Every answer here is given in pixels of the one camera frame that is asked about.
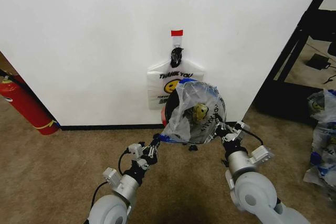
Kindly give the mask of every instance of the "floor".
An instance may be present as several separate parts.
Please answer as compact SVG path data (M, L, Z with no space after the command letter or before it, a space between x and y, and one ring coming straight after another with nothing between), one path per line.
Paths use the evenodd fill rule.
M330 42L313 40L309 37L285 81L320 89L336 89L336 77L333 78L333 81L323 84L329 77L336 74L335 68L318 70L306 66L306 62L314 54L319 54L328 57L331 65L336 67L336 56L328 54L329 45Z
M131 143L151 140L158 130L61 131L42 136L0 99L0 216L2 223L83 223L106 167L117 167ZM258 113L246 114L253 132L275 153L260 167L278 197L311 223L335 223L336 211L320 188L302 181L308 167L312 127ZM246 138L249 151L258 142ZM258 223L231 202L218 140L189 152L162 144L159 162L138 190L130 224ZM128 157L122 169L130 164ZM98 197L110 193L104 186Z

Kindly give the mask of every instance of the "white plastic bag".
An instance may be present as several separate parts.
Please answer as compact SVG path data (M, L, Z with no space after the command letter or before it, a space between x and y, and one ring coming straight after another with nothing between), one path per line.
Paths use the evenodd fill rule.
M204 71L201 68L184 59L176 68L172 68L171 62L167 61L149 69L147 72L149 108L162 109L169 95L183 78L201 81L203 76Z

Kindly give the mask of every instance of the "clear plastic bag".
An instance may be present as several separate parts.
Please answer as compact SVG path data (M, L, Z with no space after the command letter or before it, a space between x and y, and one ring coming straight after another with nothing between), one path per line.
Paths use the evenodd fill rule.
M324 89L308 97L310 116L320 123L336 122L336 91Z
M225 103L207 83L184 79L176 86L179 105L173 110L162 135L166 142L204 144L215 132L215 114L225 120Z
M319 120L313 132L311 168L303 181L325 188L329 197L336 198L336 91L323 90L308 97L312 118Z

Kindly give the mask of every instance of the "robotic arm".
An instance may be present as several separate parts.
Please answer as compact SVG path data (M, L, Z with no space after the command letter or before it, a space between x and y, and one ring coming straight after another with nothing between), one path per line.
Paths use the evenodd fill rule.
M219 136L225 149L225 173L230 187L230 196L240 211L248 211L258 217L262 223L297 223L309 221L299 212L286 207L278 198L272 182L257 172L258 165L269 160L274 155L263 142L248 157L247 151L240 143L243 137L251 134L249 126L237 122L231 128L216 117L217 130L213 137Z
M91 208L86 223L125 224L135 204L136 190L141 186L145 172L158 161L159 135L154 135L149 146L144 142L131 144L124 153L132 156L132 166L124 173L107 168L103 177L112 187L113 194L101 197Z

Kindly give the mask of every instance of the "black cable on floor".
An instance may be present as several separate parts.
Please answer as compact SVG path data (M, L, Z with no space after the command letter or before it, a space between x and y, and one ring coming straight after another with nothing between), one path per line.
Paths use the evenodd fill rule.
M333 75L333 76L331 76L331 77L329 77L328 79L327 79L327 81L326 82L324 82L323 84L326 84L326 83L328 83L328 82L330 82L330 81L333 81L333 77L335 77L336 76L336 74L335 75Z
M91 202L91 208L90 208L90 210L92 209L93 204L95 203L96 194L97 194L99 188L102 187L103 185L106 185L106 184L107 184L107 182L101 183L101 184L96 188L96 190L94 191L94 194L93 194L93 197L92 197L92 202Z
M264 142L261 140L261 138L259 136L255 135L255 134L253 134L253 133L251 133L249 131L247 131L246 129L241 128L241 130L244 131L244 132L246 132L247 134L255 137L257 140L259 140L259 142L261 143L261 145L264 145Z

